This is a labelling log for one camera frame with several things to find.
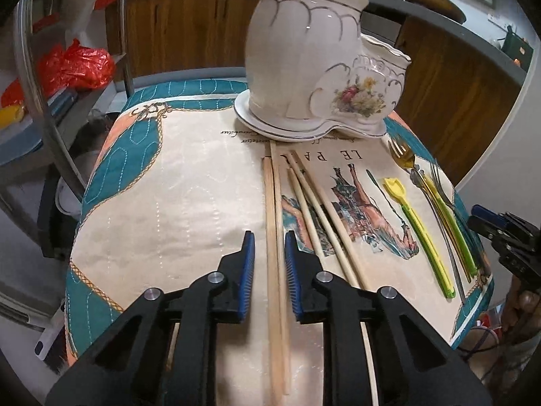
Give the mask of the yellow-green plastic fork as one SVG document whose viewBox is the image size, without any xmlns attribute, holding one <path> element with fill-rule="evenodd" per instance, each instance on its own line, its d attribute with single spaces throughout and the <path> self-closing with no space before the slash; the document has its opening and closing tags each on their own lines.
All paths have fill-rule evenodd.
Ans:
<svg viewBox="0 0 541 406">
<path fill-rule="evenodd" d="M 466 240 L 464 236 L 462 235 L 460 229 L 458 228 L 457 221 L 455 220 L 454 214 L 451 212 L 449 207 L 444 203 L 436 186 L 434 185 L 434 182 L 425 174 L 422 174 L 422 179 L 424 180 L 425 184 L 428 187 L 428 190 L 431 192 L 434 199 L 436 200 L 437 207 L 445 222 L 446 228 L 449 230 L 450 236 L 453 240 L 453 244 L 455 248 L 457 249 L 458 254 L 460 255 L 460 262 L 463 267 L 467 281 L 471 282 L 472 279 L 476 278 L 478 274 L 478 268 L 469 251 L 469 247 L 466 243 Z"/>
</svg>

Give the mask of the silver metal fork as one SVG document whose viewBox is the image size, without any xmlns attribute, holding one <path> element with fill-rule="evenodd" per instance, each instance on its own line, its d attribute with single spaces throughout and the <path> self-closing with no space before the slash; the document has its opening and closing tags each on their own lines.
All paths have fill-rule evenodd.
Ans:
<svg viewBox="0 0 541 406">
<path fill-rule="evenodd" d="M 430 162 L 430 171 L 431 171 L 431 177 L 434 181 L 434 186 L 437 188 L 439 195 L 442 197 L 445 204 L 452 210 L 455 218 L 457 219 L 458 227 L 463 229 L 466 233 L 466 236 L 469 236 L 469 229 L 467 227 L 467 224 L 464 220 L 464 218 L 460 215 L 460 213 L 457 210 L 456 205 L 450 200 L 450 198 L 447 196 L 447 193 L 445 192 L 443 188 L 442 181 L 440 179 L 440 169 L 436 162 Z"/>
</svg>

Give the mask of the wooden chopstick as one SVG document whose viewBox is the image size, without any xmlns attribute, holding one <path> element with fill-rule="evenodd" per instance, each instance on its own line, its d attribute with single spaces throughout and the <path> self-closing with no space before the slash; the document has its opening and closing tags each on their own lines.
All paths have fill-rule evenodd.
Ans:
<svg viewBox="0 0 541 406">
<path fill-rule="evenodd" d="M 301 190 L 303 191 L 304 197 L 308 198 L 309 203 L 311 203 L 321 225 L 323 226 L 327 239 L 329 240 L 331 246 L 333 247 L 336 258 L 340 264 L 340 268 L 342 269 L 347 281 L 350 284 L 353 284 L 354 286 L 358 287 L 359 283 L 358 283 L 357 277 L 354 273 L 354 270 L 350 264 L 350 261 L 347 255 L 344 253 L 344 250 L 340 245 L 340 241 L 338 240 L 338 237 L 336 236 L 336 232 L 333 229 L 330 222 L 328 221 L 325 215 L 325 212 L 323 211 L 320 203 L 318 202 L 317 196 L 313 192 L 307 179 L 304 177 L 304 174 L 301 172 L 301 169 L 299 168 L 299 164 L 295 160 L 295 156 L 293 155 L 291 151 L 288 153 L 287 159 L 293 172 L 295 173 L 296 180 L 301 185 Z"/>
<path fill-rule="evenodd" d="M 295 156 L 295 160 L 299 164 L 301 172 L 304 174 L 304 177 L 307 179 L 313 192 L 317 196 L 318 202 L 320 203 L 323 211 L 325 212 L 328 221 L 336 232 L 336 236 L 340 241 L 340 245 L 343 248 L 344 253 L 347 255 L 350 264 L 354 270 L 354 273 L 357 277 L 359 283 L 358 287 L 362 290 L 369 290 L 371 288 L 370 281 L 367 278 L 366 273 L 360 266 L 357 251 L 355 250 L 353 242 L 349 237 L 345 225 L 341 222 L 335 207 L 326 196 L 324 188 L 315 181 L 313 172 L 311 172 L 311 170 L 304 164 L 297 151 L 291 150 L 291 152 Z"/>
<path fill-rule="evenodd" d="M 268 294 L 268 333 L 269 333 L 269 376 L 270 404 L 282 405 L 282 332 L 280 314 L 280 295 L 278 282 L 276 225 L 272 160 L 262 160 L 265 225 L 267 245 L 267 294 Z"/>
<path fill-rule="evenodd" d="M 303 192 L 302 186 L 300 184 L 300 181 L 297 179 L 297 176 L 292 168 L 288 169 L 288 175 L 289 175 L 293 190 L 295 191 L 297 200 L 301 207 L 301 212 L 304 217 L 304 225 L 306 226 L 306 230 L 308 232 L 308 235 L 311 241 L 313 252 L 317 255 L 317 257 L 320 258 L 320 260 L 322 260 L 325 257 L 324 251 L 320 242 L 319 235 L 317 234 L 315 225 L 313 223 L 313 218 L 311 216 L 309 206 L 307 204 L 307 201 L 304 198 L 304 192 Z"/>
<path fill-rule="evenodd" d="M 279 275 L 280 317 L 282 331 L 282 367 L 283 367 L 283 394 L 291 393 L 291 342 L 288 320 L 288 281 L 284 259 L 284 234 L 282 222 L 282 185 L 280 178 L 280 156 L 275 140 L 269 143 L 270 157 L 272 158 L 272 180 L 275 205 L 276 243 Z"/>
</svg>

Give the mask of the gold metal fork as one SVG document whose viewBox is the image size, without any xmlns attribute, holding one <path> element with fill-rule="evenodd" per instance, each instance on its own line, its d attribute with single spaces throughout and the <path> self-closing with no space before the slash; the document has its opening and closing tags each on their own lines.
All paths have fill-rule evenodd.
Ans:
<svg viewBox="0 0 541 406">
<path fill-rule="evenodd" d="M 399 167 L 408 172 L 416 172 L 415 153 L 403 139 L 391 137 L 388 146 L 391 156 Z"/>
</svg>

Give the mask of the wooden kitchen base cabinets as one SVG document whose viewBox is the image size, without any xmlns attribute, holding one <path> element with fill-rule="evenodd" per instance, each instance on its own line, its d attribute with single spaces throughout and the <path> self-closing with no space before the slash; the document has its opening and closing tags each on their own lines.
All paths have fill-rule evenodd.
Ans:
<svg viewBox="0 0 541 406">
<path fill-rule="evenodd" d="M 375 80 L 395 110 L 461 181 L 507 119 L 523 71 L 442 16 L 424 20 L 401 0 L 126 0 L 107 10 L 108 49 L 130 71 L 244 70 L 249 112 L 274 132 L 371 127 L 375 113 L 339 98 Z"/>
</svg>

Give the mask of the printed quilted table mat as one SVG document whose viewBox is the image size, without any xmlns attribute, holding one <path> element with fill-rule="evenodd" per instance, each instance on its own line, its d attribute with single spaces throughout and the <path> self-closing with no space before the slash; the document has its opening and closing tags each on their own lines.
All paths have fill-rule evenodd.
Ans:
<svg viewBox="0 0 541 406">
<path fill-rule="evenodd" d="M 235 80 L 192 80 L 136 92 L 116 119 L 83 199 L 66 277 L 67 356 L 74 362 L 149 287 L 176 291 L 256 241 L 248 319 L 218 333 L 216 401 L 268 405 L 267 248 L 262 160 L 269 141 L 245 128 L 233 107 L 245 89 Z M 350 235 L 371 289 L 393 286 L 452 346 L 486 310 L 492 279 L 462 281 L 447 299 L 399 204 L 384 191 L 398 178 L 441 255 L 446 243 L 433 212 L 385 138 L 333 132 L 296 150 Z"/>
</svg>

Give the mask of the green cutting board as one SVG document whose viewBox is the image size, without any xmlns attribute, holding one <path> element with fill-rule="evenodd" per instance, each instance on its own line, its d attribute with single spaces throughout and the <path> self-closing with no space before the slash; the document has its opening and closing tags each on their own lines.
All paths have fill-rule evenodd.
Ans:
<svg viewBox="0 0 541 406">
<path fill-rule="evenodd" d="M 534 50 L 525 39 L 514 32 L 511 25 L 507 26 L 501 50 L 522 70 L 529 70 Z"/>
</svg>

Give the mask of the white ceramic double-cup holder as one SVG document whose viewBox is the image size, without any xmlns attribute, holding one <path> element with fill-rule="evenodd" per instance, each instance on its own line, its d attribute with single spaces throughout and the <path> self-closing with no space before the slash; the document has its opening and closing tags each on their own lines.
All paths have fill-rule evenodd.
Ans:
<svg viewBox="0 0 541 406">
<path fill-rule="evenodd" d="M 365 35 L 369 0 L 259 0 L 245 48 L 247 90 L 234 109 L 248 128 L 296 142 L 333 130 L 386 134 L 411 59 Z"/>
</svg>

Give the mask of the stainless steel shelf rack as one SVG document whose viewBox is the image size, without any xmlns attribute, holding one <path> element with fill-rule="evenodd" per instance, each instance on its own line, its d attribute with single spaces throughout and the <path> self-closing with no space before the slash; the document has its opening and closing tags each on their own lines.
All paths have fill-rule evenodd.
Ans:
<svg viewBox="0 0 541 406">
<path fill-rule="evenodd" d="M 35 170 L 55 165 L 77 200 L 81 200 L 86 187 L 80 172 L 69 153 L 78 130 L 84 125 L 88 113 L 79 110 L 77 99 L 64 91 L 61 95 L 61 110 L 65 122 L 58 126 L 57 118 L 51 114 L 36 71 L 32 50 L 29 45 L 32 34 L 32 0 L 19 0 L 14 9 L 14 56 L 18 78 L 27 113 L 32 118 L 29 128 L 6 141 L 2 149 L 12 148 L 16 157 L 1 162 L 1 210 L 37 246 L 40 246 L 39 222 L 33 220 L 12 194 L 5 188 Z"/>
</svg>

